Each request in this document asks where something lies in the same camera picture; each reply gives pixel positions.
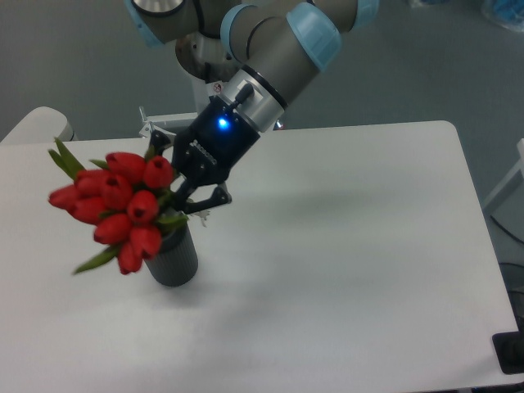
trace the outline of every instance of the tulip bouquet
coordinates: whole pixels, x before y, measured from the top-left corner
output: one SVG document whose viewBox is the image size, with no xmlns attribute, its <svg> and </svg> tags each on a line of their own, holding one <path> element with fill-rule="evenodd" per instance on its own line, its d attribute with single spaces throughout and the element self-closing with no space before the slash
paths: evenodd
<svg viewBox="0 0 524 393">
<path fill-rule="evenodd" d="M 55 142 L 58 151 L 51 149 L 49 154 L 73 183 L 52 192 L 49 203 L 95 225 L 94 241 L 107 245 L 73 274 L 114 258 L 122 274 L 137 272 L 142 260 L 159 253 L 163 237 L 186 224 L 186 215 L 170 209 L 170 185 L 177 174 L 153 146 L 144 157 L 114 152 L 105 160 L 91 160 L 97 169 L 85 169 L 60 140 Z"/>
</svg>

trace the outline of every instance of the blue led light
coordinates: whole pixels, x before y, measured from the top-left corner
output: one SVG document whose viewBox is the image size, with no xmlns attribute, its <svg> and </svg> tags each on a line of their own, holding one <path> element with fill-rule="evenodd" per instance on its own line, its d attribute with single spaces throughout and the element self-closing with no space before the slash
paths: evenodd
<svg viewBox="0 0 524 393">
<path fill-rule="evenodd" d="M 229 128 L 231 127 L 231 123 L 229 123 L 224 117 L 219 118 L 218 125 L 220 131 L 229 131 Z"/>
</svg>

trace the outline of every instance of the dark vase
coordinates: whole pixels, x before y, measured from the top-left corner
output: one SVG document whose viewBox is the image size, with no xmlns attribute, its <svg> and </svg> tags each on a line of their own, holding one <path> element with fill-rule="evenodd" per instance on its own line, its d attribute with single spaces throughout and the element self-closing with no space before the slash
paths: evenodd
<svg viewBox="0 0 524 393">
<path fill-rule="evenodd" d="M 157 256 L 145 262 L 153 278 L 167 287 L 191 280 L 198 269 L 198 257 L 187 224 L 164 237 Z"/>
</svg>

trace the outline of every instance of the light blue joint cap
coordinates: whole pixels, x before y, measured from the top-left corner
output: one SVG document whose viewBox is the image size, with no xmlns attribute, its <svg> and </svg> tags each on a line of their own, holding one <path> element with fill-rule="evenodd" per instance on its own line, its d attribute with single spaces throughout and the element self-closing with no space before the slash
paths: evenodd
<svg viewBox="0 0 524 393">
<path fill-rule="evenodd" d="M 255 7 L 251 4 L 239 4 L 228 11 L 225 17 L 222 19 L 222 24 L 220 25 L 220 41 L 222 41 L 222 46 L 224 49 L 232 56 L 235 56 L 233 50 L 231 49 L 230 35 L 231 35 L 231 26 L 237 17 L 238 12 L 246 7 Z"/>
<path fill-rule="evenodd" d="M 293 8 L 286 19 L 313 63 L 319 70 L 325 71 L 342 46 L 336 26 L 317 7 L 307 2 Z"/>
<path fill-rule="evenodd" d="M 131 15 L 131 19 L 133 19 L 133 22 L 137 27 L 138 32 L 140 33 L 140 35 L 142 35 L 144 41 L 146 41 L 146 45 L 148 47 L 160 47 L 164 45 L 144 23 L 142 17 L 140 16 L 140 14 L 138 14 L 137 9 L 131 3 L 131 0 L 124 0 L 124 4 L 125 7 L 128 9 L 129 14 Z"/>
<path fill-rule="evenodd" d="M 357 17 L 353 28 L 367 25 L 375 19 L 379 4 L 380 0 L 359 0 L 357 6 Z"/>
</svg>

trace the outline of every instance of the red tulip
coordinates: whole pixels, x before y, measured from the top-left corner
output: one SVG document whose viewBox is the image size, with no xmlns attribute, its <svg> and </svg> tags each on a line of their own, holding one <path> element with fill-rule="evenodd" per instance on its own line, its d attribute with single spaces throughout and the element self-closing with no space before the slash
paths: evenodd
<svg viewBox="0 0 524 393">
<path fill-rule="evenodd" d="M 106 156 L 106 160 L 111 172 L 124 176 L 131 184 L 142 181 L 146 161 L 138 154 L 110 153 Z"/>
<path fill-rule="evenodd" d="M 133 197 L 131 184 L 119 174 L 107 176 L 102 184 L 101 192 L 107 208 L 113 210 L 125 210 Z"/>
<path fill-rule="evenodd" d="M 110 172 L 104 169 L 80 170 L 76 175 L 75 186 L 82 197 L 99 197 L 101 186 Z"/>
<path fill-rule="evenodd" d="M 155 225 L 134 227 L 129 234 L 129 241 L 131 246 L 133 246 L 135 255 L 139 255 L 145 260 L 150 260 L 160 251 L 162 235 Z"/>
<path fill-rule="evenodd" d="M 106 205 L 100 196 L 80 199 L 67 211 L 78 221 L 86 224 L 99 224 L 102 219 L 100 213 L 106 210 Z"/>
<path fill-rule="evenodd" d="M 125 213 L 110 215 L 99 223 L 93 237 L 101 244 L 121 243 L 127 240 L 132 227 L 133 223 Z"/>
<path fill-rule="evenodd" d="M 146 164 L 144 170 L 144 183 L 149 188 L 169 187 L 173 182 L 173 167 L 162 156 L 155 156 Z"/>
<path fill-rule="evenodd" d="M 49 194 L 49 203 L 59 209 L 69 210 L 80 199 L 80 193 L 74 186 L 59 188 Z"/>
<path fill-rule="evenodd" d="M 136 224 L 149 224 L 158 215 L 158 202 L 150 191 L 139 191 L 128 204 L 128 216 Z"/>
<path fill-rule="evenodd" d="M 137 272 L 142 267 L 142 258 L 136 256 L 131 243 L 125 243 L 118 254 L 118 265 L 122 274 Z"/>
</svg>

